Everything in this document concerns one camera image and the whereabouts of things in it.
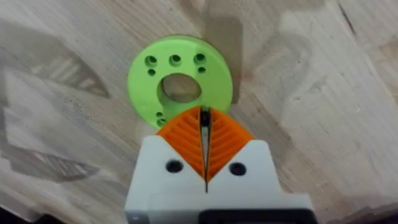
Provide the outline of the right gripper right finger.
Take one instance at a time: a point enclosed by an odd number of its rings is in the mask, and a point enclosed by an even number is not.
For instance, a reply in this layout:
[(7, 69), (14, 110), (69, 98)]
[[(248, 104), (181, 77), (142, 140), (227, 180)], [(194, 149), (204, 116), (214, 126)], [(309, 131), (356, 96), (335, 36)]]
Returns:
[(221, 111), (205, 111), (206, 223), (314, 223), (309, 196), (285, 193), (269, 145)]

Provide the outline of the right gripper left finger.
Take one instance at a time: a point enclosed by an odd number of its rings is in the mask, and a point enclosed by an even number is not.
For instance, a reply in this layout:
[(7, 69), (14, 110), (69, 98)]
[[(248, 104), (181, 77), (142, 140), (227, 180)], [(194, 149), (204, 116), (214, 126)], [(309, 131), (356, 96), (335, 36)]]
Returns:
[(128, 223), (198, 223), (205, 193), (199, 106), (144, 137), (124, 211)]

